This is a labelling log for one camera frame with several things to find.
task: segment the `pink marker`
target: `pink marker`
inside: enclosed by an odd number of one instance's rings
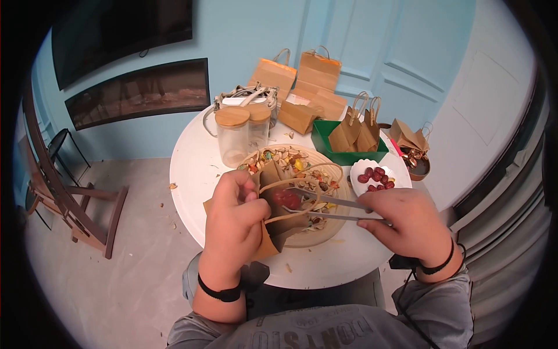
[[[391,140],[391,144],[393,144],[399,156],[403,155],[403,152],[401,151],[401,148],[399,148],[399,146],[397,145],[397,142],[393,138],[390,140]]]

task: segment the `gray shirt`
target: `gray shirt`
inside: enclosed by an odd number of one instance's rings
[[[440,348],[467,348],[473,335],[467,269],[437,284],[409,281],[401,306]],[[224,325],[190,313],[174,323],[167,349],[429,348],[397,306],[398,316],[367,305],[292,310]]]

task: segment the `table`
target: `table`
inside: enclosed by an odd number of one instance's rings
[[[202,203],[213,195],[219,181],[218,175],[232,170],[221,162],[217,138],[211,137],[203,128],[203,115],[211,108],[213,106],[200,112],[180,135],[172,152],[169,175],[169,183],[178,186],[172,190],[176,210],[190,234],[202,247],[205,244],[206,219]],[[207,125],[214,132],[213,117],[208,117]],[[310,134],[302,136],[295,132],[291,140],[284,135],[290,131],[290,128],[277,122],[271,129],[270,144],[292,143],[314,149]],[[389,151],[397,154],[388,137],[383,132],[380,136]],[[403,163],[400,157],[390,159]],[[343,169],[345,176],[349,175],[350,166],[344,166]],[[352,193],[350,199],[355,200],[356,195]],[[270,267],[270,276],[265,282],[268,285],[320,289],[359,279],[385,263],[392,255],[393,252],[368,231],[359,228],[356,222],[346,221],[341,230],[327,242],[311,248],[284,248],[282,253],[260,262]]]

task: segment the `black tv screen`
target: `black tv screen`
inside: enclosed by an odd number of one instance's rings
[[[62,90],[119,58],[192,39],[193,0],[82,0],[52,26]]]

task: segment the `white handbag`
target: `white handbag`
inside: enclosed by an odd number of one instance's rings
[[[278,88],[276,87],[262,87],[259,81],[256,82],[256,86],[252,87],[244,87],[237,85],[234,90],[229,93],[221,92],[217,97],[215,97],[213,102],[213,109],[209,109],[204,117],[203,117],[203,125],[205,130],[212,135],[213,137],[217,137],[217,135],[213,134],[206,125],[207,117],[211,113],[215,113],[221,107],[226,106],[238,106],[241,107],[247,106],[250,103],[254,104],[265,104],[271,111],[271,120],[270,120],[270,128],[275,126],[277,122],[277,92]],[[240,104],[238,104],[238,98],[243,99]]]

